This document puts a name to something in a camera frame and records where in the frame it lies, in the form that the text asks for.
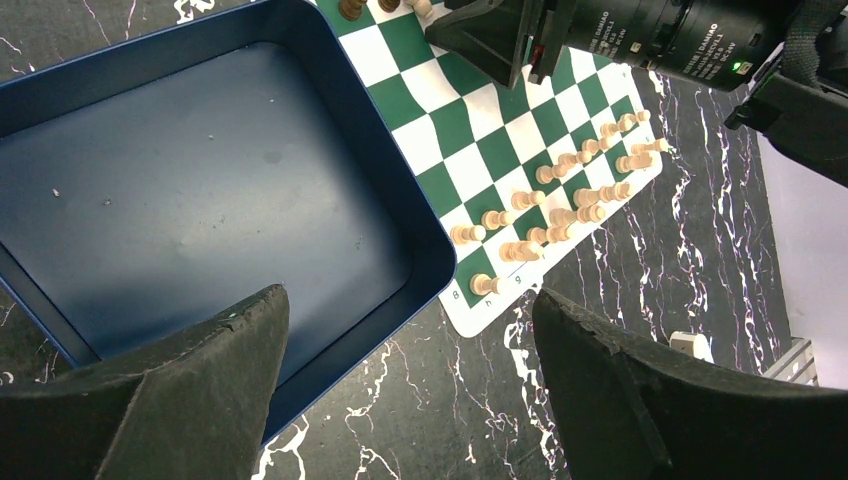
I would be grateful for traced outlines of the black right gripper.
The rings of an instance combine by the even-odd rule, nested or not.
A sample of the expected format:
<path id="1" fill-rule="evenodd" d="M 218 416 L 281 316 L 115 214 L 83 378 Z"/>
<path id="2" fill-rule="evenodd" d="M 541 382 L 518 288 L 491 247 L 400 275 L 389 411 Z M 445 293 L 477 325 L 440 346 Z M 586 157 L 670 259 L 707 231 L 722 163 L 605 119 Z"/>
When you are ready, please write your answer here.
<path id="1" fill-rule="evenodd" d="M 525 64 L 538 1 L 449 3 L 425 40 L 512 89 Z M 566 47 L 720 91 L 748 83 L 776 49 L 792 1 L 547 1 L 530 62 L 558 60 Z"/>

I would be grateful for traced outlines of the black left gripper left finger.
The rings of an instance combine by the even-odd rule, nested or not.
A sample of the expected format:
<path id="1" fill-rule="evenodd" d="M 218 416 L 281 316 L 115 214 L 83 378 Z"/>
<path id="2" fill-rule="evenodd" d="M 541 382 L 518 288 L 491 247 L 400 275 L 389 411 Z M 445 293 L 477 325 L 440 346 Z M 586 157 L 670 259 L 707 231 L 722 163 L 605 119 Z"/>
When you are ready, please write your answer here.
<path id="1" fill-rule="evenodd" d="M 248 479 L 289 335 L 270 285 L 166 338 L 1 390 L 5 479 Z"/>

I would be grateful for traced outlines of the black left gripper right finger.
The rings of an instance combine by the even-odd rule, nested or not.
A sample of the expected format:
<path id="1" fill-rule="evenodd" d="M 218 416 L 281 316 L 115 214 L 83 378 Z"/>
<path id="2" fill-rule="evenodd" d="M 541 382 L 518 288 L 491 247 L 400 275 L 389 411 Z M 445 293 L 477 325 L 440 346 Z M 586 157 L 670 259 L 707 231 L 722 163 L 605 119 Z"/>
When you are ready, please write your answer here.
<path id="1" fill-rule="evenodd" d="M 847 394 L 727 369 L 549 290 L 534 340 L 574 479 L 843 479 Z"/>

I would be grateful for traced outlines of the light wooden chess piece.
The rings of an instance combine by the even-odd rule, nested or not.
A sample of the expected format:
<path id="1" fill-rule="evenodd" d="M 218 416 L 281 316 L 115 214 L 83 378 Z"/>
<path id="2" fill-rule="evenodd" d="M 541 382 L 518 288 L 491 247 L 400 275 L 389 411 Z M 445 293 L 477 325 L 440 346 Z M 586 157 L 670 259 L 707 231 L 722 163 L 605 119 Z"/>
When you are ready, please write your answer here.
<path id="1" fill-rule="evenodd" d="M 527 231 L 526 240 L 544 243 L 564 242 L 571 239 L 577 233 L 577 228 L 573 225 L 564 227 L 533 227 Z"/>
<path id="2" fill-rule="evenodd" d="M 649 110 L 643 109 L 634 113 L 626 113 L 620 117 L 627 125 L 634 126 L 637 123 L 648 122 L 652 116 Z"/>
<path id="3" fill-rule="evenodd" d="M 528 262 L 540 260 L 544 248 L 535 241 L 507 242 L 500 246 L 499 256 L 504 262 Z"/>
<path id="4" fill-rule="evenodd" d="M 428 19 L 433 14 L 433 6 L 430 0 L 405 0 L 404 3 L 421 19 Z"/>
<path id="5" fill-rule="evenodd" d="M 655 151 L 642 151 L 629 156 L 622 156 L 616 160 L 615 168 L 619 173 L 627 173 L 635 170 L 651 168 L 655 166 L 661 157 Z"/>
<path id="6" fill-rule="evenodd" d="M 511 205 L 516 210 L 526 210 L 540 205 L 546 198 L 543 191 L 515 192 L 511 197 Z"/>
<path id="7" fill-rule="evenodd" d="M 600 133 L 603 137 L 612 137 L 629 131 L 634 127 L 634 122 L 629 117 L 623 117 L 617 122 L 608 122 L 601 126 Z"/>
<path id="8" fill-rule="evenodd" d="M 578 208 L 599 202 L 625 201 L 634 190 L 630 183 L 617 182 L 598 189 L 581 188 L 574 192 L 573 200 Z"/>

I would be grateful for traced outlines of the light wooden pawn piece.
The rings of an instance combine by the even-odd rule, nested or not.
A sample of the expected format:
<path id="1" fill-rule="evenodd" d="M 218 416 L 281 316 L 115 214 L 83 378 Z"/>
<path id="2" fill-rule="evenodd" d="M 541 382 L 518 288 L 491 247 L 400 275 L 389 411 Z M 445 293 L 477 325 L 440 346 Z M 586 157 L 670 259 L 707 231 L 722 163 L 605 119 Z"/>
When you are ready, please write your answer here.
<path id="1" fill-rule="evenodd" d="M 563 153 L 558 157 L 558 164 L 569 170 L 577 165 L 590 162 L 593 154 L 590 151 L 579 151 L 576 153 Z"/>
<path id="2" fill-rule="evenodd" d="M 482 225 L 456 225 L 450 230 L 450 238 L 455 245 L 481 242 L 487 236 Z"/>
<path id="3" fill-rule="evenodd" d="M 611 149 L 617 142 L 618 138 L 615 136 L 602 137 L 601 139 L 586 139 L 581 145 L 581 150 L 594 156 L 599 151 Z"/>
<path id="4" fill-rule="evenodd" d="M 497 230 L 512 225 L 516 219 L 514 211 L 486 211 L 481 217 L 481 225 L 486 230 Z"/>
<path id="5" fill-rule="evenodd" d="M 543 165 L 535 172 L 536 181 L 540 184 L 548 184 L 555 179 L 562 179 L 566 176 L 570 167 L 568 165 Z"/>

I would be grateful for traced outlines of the light wooden king piece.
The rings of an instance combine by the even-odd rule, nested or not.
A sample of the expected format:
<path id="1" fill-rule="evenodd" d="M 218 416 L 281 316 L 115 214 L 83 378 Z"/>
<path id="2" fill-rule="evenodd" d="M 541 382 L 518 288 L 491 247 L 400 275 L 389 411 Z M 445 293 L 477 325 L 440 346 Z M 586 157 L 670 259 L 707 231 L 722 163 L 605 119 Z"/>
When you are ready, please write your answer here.
<path id="1" fill-rule="evenodd" d="M 599 223 L 605 216 L 606 210 L 598 204 L 580 207 L 577 210 L 555 208 L 549 212 L 549 223 L 557 227 L 564 227 L 574 222 Z"/>

